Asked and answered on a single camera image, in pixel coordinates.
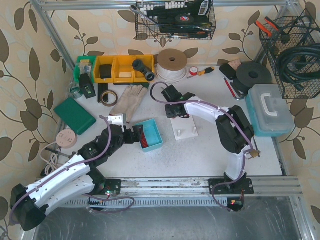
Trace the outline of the beige work glove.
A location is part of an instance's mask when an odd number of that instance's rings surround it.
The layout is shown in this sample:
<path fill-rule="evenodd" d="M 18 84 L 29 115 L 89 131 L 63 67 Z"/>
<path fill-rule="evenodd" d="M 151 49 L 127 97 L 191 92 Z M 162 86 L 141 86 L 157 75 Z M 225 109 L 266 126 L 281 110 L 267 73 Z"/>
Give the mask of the beige work glove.
<path fill-rule="evenodd" d="M 109 115 L 115 116 L 118 114 L 124 114 L 126 122 L 130 123 L 147 92 L 148 89 L 142 85 L 128 86 Z"/>

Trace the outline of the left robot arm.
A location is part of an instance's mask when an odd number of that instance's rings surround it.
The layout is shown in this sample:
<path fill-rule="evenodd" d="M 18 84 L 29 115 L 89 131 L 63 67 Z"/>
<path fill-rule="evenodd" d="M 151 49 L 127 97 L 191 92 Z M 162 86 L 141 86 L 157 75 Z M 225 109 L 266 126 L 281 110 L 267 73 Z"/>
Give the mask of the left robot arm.
<path fill-rule="evenodd" d="M 10 223 L 24 231 L 40 225 L 51 212 L 74 197 L 110 196 L 115 188 L 97 169 L 125 144 L 140 142 L 144 127 L 111 124 L 99 136 L 85 144 L 71 159 L 46 177 L 11 191 Z"/>

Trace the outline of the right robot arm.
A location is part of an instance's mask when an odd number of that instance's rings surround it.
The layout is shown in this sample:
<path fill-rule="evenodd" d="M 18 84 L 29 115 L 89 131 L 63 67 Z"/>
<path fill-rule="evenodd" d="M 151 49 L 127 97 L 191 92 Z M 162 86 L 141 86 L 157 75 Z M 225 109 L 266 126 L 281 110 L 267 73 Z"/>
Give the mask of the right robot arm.
<path fill-rule="evenodd" d="M 252 138 L 255 133 L 240 106 L 216 106 L 193 93 L 183 95 L 173 85 L 162 81 L 151 87 L 150 97 L 157 103 L 164 104 L 165 114 L 169 119 L 189 119 L 195 116 L 215 124 L 219 140 L 228 152 L 226 183 L 234 184 L 245 176 L 246 159 L 254 150 Z"/>

